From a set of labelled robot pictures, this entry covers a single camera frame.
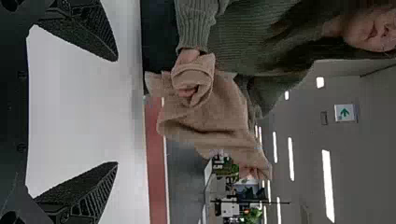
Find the black object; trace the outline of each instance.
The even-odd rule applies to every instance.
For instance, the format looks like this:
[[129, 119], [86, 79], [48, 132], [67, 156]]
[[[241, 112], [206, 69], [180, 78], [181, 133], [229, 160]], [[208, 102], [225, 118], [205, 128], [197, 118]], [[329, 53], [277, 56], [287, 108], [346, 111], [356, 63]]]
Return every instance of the black object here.
[[[175, 65], [178, 31], [174, 0], [141, 0], [143, 71], [161, 73]], [[144, 93], [148, 89], [143, 80]]]
[[329, 125], [329, 121], [327, 120], [327, 111], [320, 112], [320, 121], [322, 125]]
[[[111, 190], [116, 162], [66, 181], [35, 200], [25, 186], [29, 150], [26, 37], [37, 23], [66, 41], [116, 61], [117, 47], [106, 14], [98, 0], [0, 0], [0, 21], [0, 224], [96, 224]], [[93, 192], [100, 201], [95, 201], [100, 206], [96, 214], [73, 216], [69, 209], [84, 199], [92, 200]]]
[[116, 40], [99, 0], [55, 0], [38, 26], [111, 62], [119, 58]]

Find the beige towel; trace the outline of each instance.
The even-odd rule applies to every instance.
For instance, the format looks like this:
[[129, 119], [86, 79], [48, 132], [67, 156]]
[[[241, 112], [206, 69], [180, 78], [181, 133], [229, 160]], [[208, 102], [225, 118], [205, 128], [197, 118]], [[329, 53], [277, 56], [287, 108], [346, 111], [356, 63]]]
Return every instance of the beige towel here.
[[[193, 143], [206, 159], [214, 150], [227, 153], [239, 164], [240, 174], [272, 179], [272, 166], [248, 129], [247, 100], [231, 77], [215, 69], [215, 63], [215, 55], [208, 54], [162, 76], [146, 73], [150, 94], [164, 98], [157, 131]], [[178, 96], [175, 90], [185, 85], [198, 85], [198, 90], [190, 98]]]

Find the fluorescent light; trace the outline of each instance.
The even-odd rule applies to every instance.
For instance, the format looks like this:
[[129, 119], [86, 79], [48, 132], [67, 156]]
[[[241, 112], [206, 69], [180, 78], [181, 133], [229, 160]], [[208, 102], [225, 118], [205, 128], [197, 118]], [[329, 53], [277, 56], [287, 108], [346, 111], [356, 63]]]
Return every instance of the fluorescent light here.
[[262, 127], [259, 127], [260, 144], [262, 144]]
[[332, 163], [330, 160], [330, 151], [322, 150], [323, 159], [323, 177], [324, 177], [324, 193], [326, 197], [326, 215], [329, 220], [334, 223], [334, 200], [332, 195]]
[[294, 181], [294, 158], [293, 158], [293, 143], [291, 138], [288, 138], [289, 146], [289, 167], [290, 167], [290, 180]]
[[277, 163], [276, 132], [273, 132], [273, 142], [274, 142], [274, 161], [275, 163]]
[[280, 198], [276, 198], [277, 202], [277, 224], [282, 224], [282, 212], [280, 211]]
[[267, 182], [267, 190], [268, 190], [268, 202], [271, 202], [271, 182], [268, 180]]
[[317, 77], [317, 87], [318, 89], [324, 87], [324, 77]]
[[267, 222], [267, 206], [264, 206], [264, 224], [268, 224], [268, 222]]

